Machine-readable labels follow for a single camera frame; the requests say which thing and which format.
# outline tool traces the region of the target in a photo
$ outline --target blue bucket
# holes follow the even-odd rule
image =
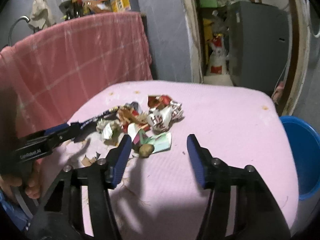
[[[320,188],[320,136],[305,121],[281,116],[292,150],[299,182],[299,199],[311,197]]]

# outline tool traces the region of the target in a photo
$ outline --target red plaid cloth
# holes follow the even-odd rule
[[[115,83],[152,79],[139,13],[104,13],[70,20],[0,52],[0,85],[19,96],[23,136],[66,122]]]

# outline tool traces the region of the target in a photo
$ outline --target curved metal pipe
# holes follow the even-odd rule
[[[21,21],[21,20],[24,20],[24,21],[26,21],[27,23],[30,22],[30,18],[24,15],[24,16],[21,16],[18,20],[16,20],[16,21],[12,24],[12,26],[11,26],[11,28],[10,28],[10,31],[9,31],[9,37],[8,37],[8,45],[9,45],[9,46],[11,46],[11,35],[12,35],[13,28],[14,28],[14,27],[16,26],[16,24],[17,24],[19,21]]]

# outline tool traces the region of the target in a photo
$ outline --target table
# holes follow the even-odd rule
[[[146,111],[148,95],[160,94],[182,103],[184,119],[170,128],[170,151],[131,159],[121,184],[109,191],[123,239],[196,239],[209,192],[199,188],[193,175],[186,146],[190,133],[229,166],[255,166],[291,227],[298,205],[292,152],[273,102],[259,91],[165,81],[125,82],[93,97],[70,122],[132,101]],[[97,151],[106,156],[111,147],[96,133],[89,138],[84,143],[66,142],[43,161],[44,191],[66,163],[77,168],[84,155],[92,158]],[[85,188],[83,213],[90,234]]]

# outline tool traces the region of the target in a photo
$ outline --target pink tablecloth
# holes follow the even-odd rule
[[[81,17],[0,52],[0,89],[19,95],[19,136],[66,122],[106,87],[152,79],[139,13]]]
[[[134,100],[147,110],[148,94],[168,94],[181,102],[185,118],[170,129],[170,151],[148,159],[130,160],[123,181],[115,190],[110,190],[124,240],[196,238],[208,191],[200,190],[194,179],[186,147],[190,133],[197,136],[202,147],[228,165],[240,168],[254,165],[274,195],[288,226],[292,226],[298,205],[295,165],[273,102],[261,92],[163,81],[126,82],[96,95],[70,121],[83,121],[112,106]],[[104,157],[108,150],[94,134],[85,145],[64,144],[44,163],[44,167],[51,167],[50,171],[44,168],[45,184],[49,185],[67,162],[81,167],[79,160],[84,155],[92,158],[97,151]],[[90,232],[85,189],[83,202],[86,232]]]

